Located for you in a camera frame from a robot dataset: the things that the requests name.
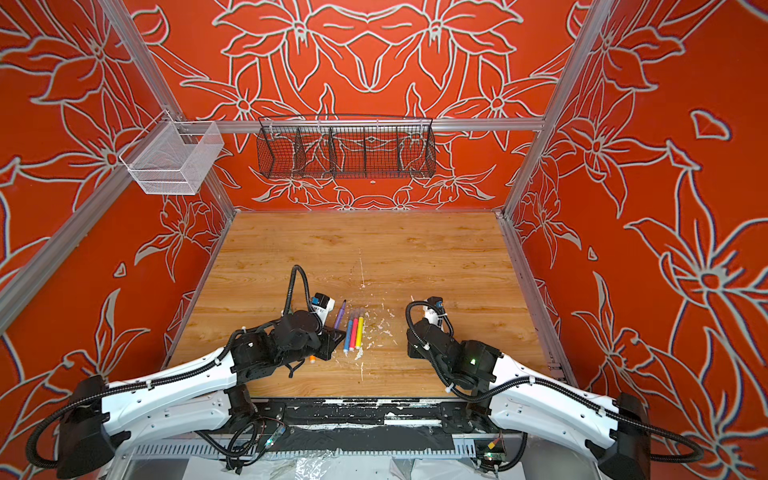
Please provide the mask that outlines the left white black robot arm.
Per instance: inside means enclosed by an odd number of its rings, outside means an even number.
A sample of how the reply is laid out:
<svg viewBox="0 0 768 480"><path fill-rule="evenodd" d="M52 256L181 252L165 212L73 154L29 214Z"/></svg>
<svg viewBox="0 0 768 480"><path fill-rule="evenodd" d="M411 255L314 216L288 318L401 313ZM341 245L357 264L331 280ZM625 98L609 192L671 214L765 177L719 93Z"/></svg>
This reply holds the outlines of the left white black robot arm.
<svg viewBox="0 0 768 480"><path fill-rule="evenodd" d="M308 357L331 359L346 334L299 310L258 327L234 331L224 347L163 372L108 383L100 376L81 381L59 417L55 472L70 479L104 466L120 447L138 439L138 423L194 398L227 393L286 367L295 371Z"/></svg>

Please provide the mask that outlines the blue marker pen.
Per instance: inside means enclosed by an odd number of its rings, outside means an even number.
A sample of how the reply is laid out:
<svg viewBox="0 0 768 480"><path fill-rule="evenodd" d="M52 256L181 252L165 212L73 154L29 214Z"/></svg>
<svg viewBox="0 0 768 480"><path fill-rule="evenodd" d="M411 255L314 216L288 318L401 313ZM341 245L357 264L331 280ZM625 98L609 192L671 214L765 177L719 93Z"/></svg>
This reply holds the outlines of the blue marker pen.
<svg viewBox="0 0 768 480"><path fill-rule="evenodd" d="M351 319L352 317L347 322L346 336L345 336L344 347L343 347L344 353L348 353L350 351L349 350L349 332L350 332Z"/></svg>

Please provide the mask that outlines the pink marker pen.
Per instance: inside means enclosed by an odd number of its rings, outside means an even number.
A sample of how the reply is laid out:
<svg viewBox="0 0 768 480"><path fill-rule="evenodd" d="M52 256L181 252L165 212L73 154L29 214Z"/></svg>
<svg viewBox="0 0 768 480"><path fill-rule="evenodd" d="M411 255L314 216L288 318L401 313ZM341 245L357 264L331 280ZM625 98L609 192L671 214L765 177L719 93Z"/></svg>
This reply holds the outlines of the pink marker pen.
<svg viewBox="0 0 768 480"><path fill-rule="evenodd" d="M360 321L360 315L358 313L355 313L352 316L351 323L350 323L350 332L349 332L349 350L350 351L354 351L357 348L359 321Z"/></svg>

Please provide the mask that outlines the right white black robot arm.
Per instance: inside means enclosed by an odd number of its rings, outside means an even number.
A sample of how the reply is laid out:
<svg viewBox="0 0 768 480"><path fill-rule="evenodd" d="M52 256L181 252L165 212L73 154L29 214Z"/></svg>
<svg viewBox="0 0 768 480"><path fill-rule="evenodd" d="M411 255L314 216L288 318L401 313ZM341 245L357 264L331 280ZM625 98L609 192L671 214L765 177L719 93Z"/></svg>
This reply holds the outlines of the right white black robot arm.
<svg viewBox="0 0 768 480"><path fill-rule="evenodd" d="M514 430L568 448L611 479L647 479L650 435L642 401L599 395L534 372L483 342L457 341L428 319L410 322L408 354L427 360L447 392L475 404L499 430Z"/></svg>

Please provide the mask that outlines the purple marker pen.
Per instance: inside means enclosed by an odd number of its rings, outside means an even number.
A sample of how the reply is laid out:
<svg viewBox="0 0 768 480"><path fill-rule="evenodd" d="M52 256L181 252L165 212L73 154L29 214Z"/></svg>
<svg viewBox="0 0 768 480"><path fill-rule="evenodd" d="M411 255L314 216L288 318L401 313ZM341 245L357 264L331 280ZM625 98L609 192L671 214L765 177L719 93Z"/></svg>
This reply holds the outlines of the purple marker pen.
<svg viewBox="0 0 768 480"><path fill-rule="evenodd" d="M341 323L342 323L342 320L343 320L343 317L344 317L344 314L345 314L345 311L346 311L346 306L347 306L347 300L345 299L345 300L342 301L341 307L339 308L339 311L338 311L338 313L336 315L336 319L334 321L334 329L335 330L340 330Z"/></svg>

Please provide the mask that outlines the yellow marker pen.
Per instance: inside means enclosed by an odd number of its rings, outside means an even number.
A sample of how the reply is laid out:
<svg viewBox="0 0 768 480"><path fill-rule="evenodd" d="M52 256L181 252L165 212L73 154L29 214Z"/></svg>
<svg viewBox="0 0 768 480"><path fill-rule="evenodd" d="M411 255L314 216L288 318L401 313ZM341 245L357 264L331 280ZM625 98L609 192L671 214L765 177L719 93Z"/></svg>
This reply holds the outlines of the yellow marker pen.
<svg viewBox="0 0 768 480"><path fill-rule="evenodd" d="M356 322L355 348L358 351L362 349L362 336L363 336L363 328L364 328L364 314L365 314L365 312L360 312L360 314L357 317L357 322Z"/></svg>

